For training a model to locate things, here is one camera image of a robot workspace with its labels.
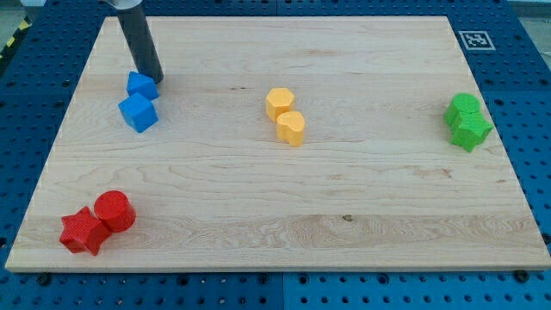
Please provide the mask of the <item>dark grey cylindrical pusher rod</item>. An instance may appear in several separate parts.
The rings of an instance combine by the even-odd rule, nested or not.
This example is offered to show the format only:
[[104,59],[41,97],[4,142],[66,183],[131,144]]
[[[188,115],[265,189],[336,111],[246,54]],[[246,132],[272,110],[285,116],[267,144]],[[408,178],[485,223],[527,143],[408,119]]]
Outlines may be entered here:
[[138,72],[159,84],[164,73],[142,3],[133,9],[117,9],[117,17]]

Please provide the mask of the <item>white rod mount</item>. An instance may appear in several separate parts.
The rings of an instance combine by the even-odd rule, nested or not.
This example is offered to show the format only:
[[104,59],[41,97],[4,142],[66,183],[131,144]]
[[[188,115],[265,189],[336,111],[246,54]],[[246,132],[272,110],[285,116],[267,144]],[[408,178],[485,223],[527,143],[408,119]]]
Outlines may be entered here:
[[133,9],[140,5],[142,0],[103,0],[115,9]]

